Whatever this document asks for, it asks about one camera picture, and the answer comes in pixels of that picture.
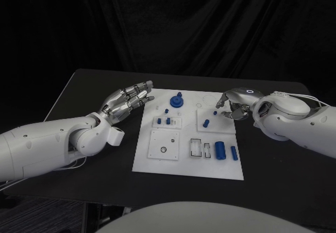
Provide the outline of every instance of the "black curtain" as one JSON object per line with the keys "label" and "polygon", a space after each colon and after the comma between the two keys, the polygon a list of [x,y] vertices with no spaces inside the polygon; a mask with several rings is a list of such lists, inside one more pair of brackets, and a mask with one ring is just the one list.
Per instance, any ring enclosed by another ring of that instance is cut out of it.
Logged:
{"label": "black curtain", "polygon": [[5,1],[2,109],[25,112],[5,129],[44,120],[78,68],[303,82],[336,104],[335,8],[333,0]]}

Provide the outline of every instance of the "white panel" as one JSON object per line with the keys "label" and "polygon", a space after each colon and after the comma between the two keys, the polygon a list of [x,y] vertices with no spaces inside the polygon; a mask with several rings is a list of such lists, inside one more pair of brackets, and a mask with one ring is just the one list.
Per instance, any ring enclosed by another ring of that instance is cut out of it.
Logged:
{"label": "white panel", "polygon": [[182,129],[182,118],[170,117],[170,124],[168,124],[168,116],[155,116],[153,120],[155,128]]}
{"label": "white panel", "polygon": [[153,130],[149,143],[150,159],[179,160],[179,136],[175,131]]}
{"label": "white panel", "polygon": [[[182,92],[182,98],[185,100],[185,104],[181,108],[173,108],[170,106],[169,100],[173,96],[176,96],[176,93],[179,91]],[[228,106],[225,106],[220,110],[217,109],[217,100],[221,98],[222,93],[153,89],[150,95],[153,95],[156,99],[149,103],[146,103],[145,106],[145,115],[143,115],[143,122],[140,128],[133,171],[244,180],[241,163],[240,163],[240,148],[237,145],[235,133],[198,132],[198,121],[196,121],[198,109],[205,109],[212,114],[214,111],[218,111],[218,115],[221,111],[230,111]],[[156,116],[163,115],[166,109],[169,109],[169,113],[165,114],[165,117],[179,117],[183,120],[181,130],[153,127],[153,119]],[[147,158],[152,130],[163,131],[163,132],[175,132],[175,131],[179,132],[181,140],[179,140],[178,161]],[[191,157],[192,138],[202,140],[202,145],[201,145],[202,148],[204,148],[204,144],[209,143],[211,155],[212,155],[209,159],[205,159],[204,157],[199,159]],[[222,141],[225,143],[225,152],[227,152],[225,160],[217,159],[217,152],[215,152],[217,141]],[[234,161],[231,146],[237,147],[238,161]]]}
{"label": "white panel", "polygon": [[[198,131],[205,133],[237,133],[234,120],[221,115],[222,110],[198,109]],[[205,120],[209,120],[208,127],[204,127]]]}

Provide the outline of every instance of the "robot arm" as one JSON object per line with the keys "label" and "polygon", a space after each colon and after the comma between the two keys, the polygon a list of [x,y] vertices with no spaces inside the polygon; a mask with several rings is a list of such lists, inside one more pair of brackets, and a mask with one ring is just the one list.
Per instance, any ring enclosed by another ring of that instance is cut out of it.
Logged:
{"label": "robot arm", "polygon": [[114,127],[147,97],[153,83],[147,81],[114,92],[97,113],[85,117],[25,125],[0,134],[0,181],[42,175],[93,156],[106,143],[119,146],[124,132]]}
{"label": "robot arm", "polygon": [[234,88],[224,93],[217,108],[230,100],[233,112],[222,112],[225,117],[243,120],[253,112],[254,126],[269,137],[279,141],[290,139],[302,147],[336,158],[336,108],[312,109],[292,95],[274,92],[264,96],[254,89]]}

